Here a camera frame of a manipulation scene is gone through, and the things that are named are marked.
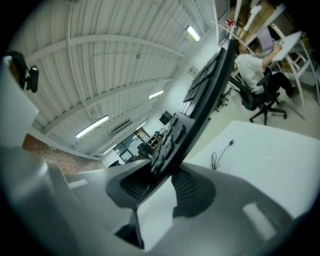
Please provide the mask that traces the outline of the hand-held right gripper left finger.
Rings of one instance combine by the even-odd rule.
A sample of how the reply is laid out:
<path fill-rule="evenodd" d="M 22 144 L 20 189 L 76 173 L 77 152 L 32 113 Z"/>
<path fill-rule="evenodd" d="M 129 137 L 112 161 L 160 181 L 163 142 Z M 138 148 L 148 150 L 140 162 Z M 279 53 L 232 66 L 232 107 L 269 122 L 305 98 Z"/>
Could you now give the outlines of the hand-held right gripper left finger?
<path fill-rule="evenodd" d="M 149 252 L 161 240 L 161 193 L 156 192 L 142 206 L 140 196 L 150 180 L 147 160 L 79 172 L 65 177 L 56 165 L 48 171 L 57 194 L 76 207 L 93 224 L 81 236 L 96 247 L 115 252 Z"/>

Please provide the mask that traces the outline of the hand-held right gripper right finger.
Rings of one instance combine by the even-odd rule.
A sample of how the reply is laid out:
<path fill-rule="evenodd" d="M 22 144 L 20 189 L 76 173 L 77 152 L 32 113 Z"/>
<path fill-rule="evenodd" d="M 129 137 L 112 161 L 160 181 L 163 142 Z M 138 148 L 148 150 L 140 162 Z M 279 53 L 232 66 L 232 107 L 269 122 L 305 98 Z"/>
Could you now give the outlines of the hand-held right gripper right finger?
<path fill-rule="evenodd" d="M 174 256 L 266 256 L 296 224 L 279 203 L 237 176 L 186 164 L 172 183 Z"/>

